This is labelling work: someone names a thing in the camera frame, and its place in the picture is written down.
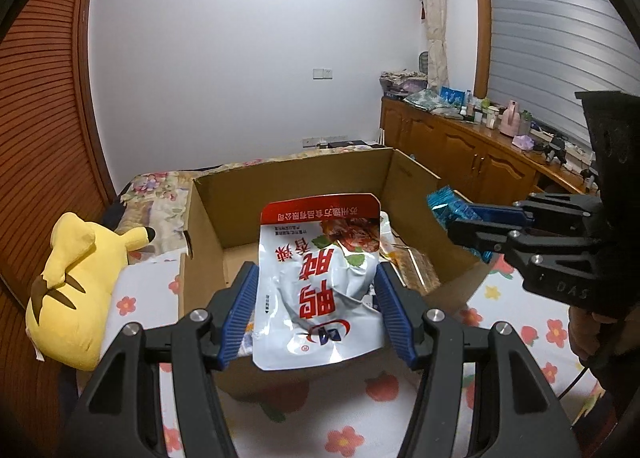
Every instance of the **black ear tip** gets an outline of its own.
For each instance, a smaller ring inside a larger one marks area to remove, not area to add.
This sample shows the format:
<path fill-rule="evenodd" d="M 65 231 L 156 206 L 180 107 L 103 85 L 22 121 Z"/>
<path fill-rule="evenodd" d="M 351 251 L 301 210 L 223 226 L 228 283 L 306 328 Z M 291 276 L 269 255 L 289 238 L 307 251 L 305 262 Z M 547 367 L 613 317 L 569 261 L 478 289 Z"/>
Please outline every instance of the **black ear tip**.
<path fill-rule="evenodd" d="M 156 231 L 153 230 L 151 227 L 145 227 L 145 229 L 146 229 L 146 237 L 148 238 L 149 243 L 151 243 L 156 237 Z"/>

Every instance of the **window blind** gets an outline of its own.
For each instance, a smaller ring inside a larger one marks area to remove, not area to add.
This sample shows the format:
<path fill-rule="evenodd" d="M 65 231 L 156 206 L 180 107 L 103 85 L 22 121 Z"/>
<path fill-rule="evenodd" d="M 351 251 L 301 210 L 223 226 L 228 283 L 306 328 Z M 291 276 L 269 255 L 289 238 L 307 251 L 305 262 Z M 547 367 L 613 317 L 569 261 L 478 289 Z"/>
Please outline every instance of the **window blind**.
<path fill-rule="evenodd" d="M 585 90 L 640 95 L 640 50 L 609 0 L 492 0 L 491 100 L 588 144 Z"/>

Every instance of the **yellow plush toy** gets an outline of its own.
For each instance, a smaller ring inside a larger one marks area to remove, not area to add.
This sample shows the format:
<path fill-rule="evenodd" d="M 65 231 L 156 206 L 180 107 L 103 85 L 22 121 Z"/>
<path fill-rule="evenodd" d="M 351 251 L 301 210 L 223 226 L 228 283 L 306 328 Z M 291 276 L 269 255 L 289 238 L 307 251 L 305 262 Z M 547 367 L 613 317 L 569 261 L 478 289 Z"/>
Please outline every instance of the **yellow plush toy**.
<path fill-rule="evenodd" d="M 51 233 L 52 252 L 31 286 L 27 330 L 43 355 L 83 371 L 100 359 L 111 293 L 127 252 L 148 245 L 153 229 L 138 227 L 119 236 L 65 213 Z"/>

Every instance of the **human hand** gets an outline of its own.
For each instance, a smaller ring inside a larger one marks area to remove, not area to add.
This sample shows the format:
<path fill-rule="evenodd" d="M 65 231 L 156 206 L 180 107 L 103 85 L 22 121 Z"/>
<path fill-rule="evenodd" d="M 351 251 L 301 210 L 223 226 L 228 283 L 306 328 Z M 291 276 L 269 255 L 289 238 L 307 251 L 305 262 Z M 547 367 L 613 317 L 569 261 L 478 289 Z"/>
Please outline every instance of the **human hand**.
<path fill-rule="evenodd" d="M 600 348 L 598 333 L 603 324 L 617 323 L 616 319 L 572 306 L 569 308 L 569 344 L 583 361 L 595 355 Z M 615 348 L 616 355 L 640 348 L 640 308 L 626 317 L 626 326 Z"/>

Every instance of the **wooden countertop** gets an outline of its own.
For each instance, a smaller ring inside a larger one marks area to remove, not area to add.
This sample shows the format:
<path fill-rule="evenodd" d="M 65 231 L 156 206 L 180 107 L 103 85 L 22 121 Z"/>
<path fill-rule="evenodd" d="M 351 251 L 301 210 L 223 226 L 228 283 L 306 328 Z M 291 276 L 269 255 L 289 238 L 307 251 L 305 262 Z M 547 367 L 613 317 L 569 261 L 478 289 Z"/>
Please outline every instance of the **wooden countertop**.
<path fill-rule="evenodd" d="M 415 108 L 407 102 L 401 102 L 411 110 L 415 110 L 419 113 L 427 113 L 423 110 Z M 550 165 L 547 165 L 544 154 L 533 151 L 522 151 L 521 149 L 516 148 L 512 144 L 513 139 L 510 136 L 502 134 L 498 129 L 490 130 L 484 124 L 480 125 L 474 124 L 472 122 L 463 122 L 462 120 L 453 120 L 452 118 L 444 118 L 438 115 L 431 116 L 436 118 L 436 120 L 443 121 L 445 124 L 448 124 L 452 128 L 456 128 L 460 131 L 465 131 L 473 136 L 476 136 L 477 138 L 480 138 L 481 140 L 484 140 L 491 146 L 517 156 L 527 165 L 535 168 L 540 174 L 548 176 L 549 178 L 551 178 L 551 180 L 567 189 L 568 191 L 571 191 L 575 194 L 586 193 L 586 187 L 580 175 L 572 173 L 567 168 L 562 167 L 558 159 L 555 159 Z"/>

